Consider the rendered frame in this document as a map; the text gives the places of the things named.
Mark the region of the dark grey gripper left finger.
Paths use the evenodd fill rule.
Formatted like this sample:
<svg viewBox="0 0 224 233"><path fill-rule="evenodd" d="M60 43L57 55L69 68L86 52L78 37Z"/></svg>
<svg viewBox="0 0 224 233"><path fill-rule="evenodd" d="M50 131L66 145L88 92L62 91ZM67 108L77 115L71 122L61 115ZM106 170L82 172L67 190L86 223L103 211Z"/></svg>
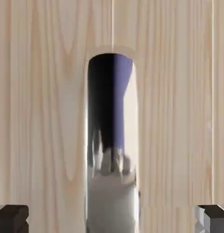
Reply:
<svg viewBox="0 0 224 233"><path fill-rule="evenodd" d="M29 233L29 207L7 204L0 209L0 233Z"/></svg>

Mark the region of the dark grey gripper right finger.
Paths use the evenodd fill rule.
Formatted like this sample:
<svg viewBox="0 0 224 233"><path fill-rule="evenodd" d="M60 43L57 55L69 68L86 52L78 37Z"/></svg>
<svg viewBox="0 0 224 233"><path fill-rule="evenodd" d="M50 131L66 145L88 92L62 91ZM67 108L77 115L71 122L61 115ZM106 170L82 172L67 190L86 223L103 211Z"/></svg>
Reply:
<svg viewBox="0 0 224 233"><path fill-rule="evenodd" d="M219 205L197 205L195 218L194 233L224 233L224 209Z"/></svg>

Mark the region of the light wood drawer front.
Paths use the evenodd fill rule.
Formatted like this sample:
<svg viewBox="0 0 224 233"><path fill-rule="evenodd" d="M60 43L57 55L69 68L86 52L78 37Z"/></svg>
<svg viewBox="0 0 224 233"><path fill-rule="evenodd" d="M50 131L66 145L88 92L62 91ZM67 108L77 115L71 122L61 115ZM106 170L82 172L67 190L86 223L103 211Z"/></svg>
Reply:
<svg viewBox="0 0 224 233"><path fill-rule="evenodd" d="M224 0L0 0L0 205L30 233L86 233L89 59L135 62L141 233L224 207Z"/></svg>

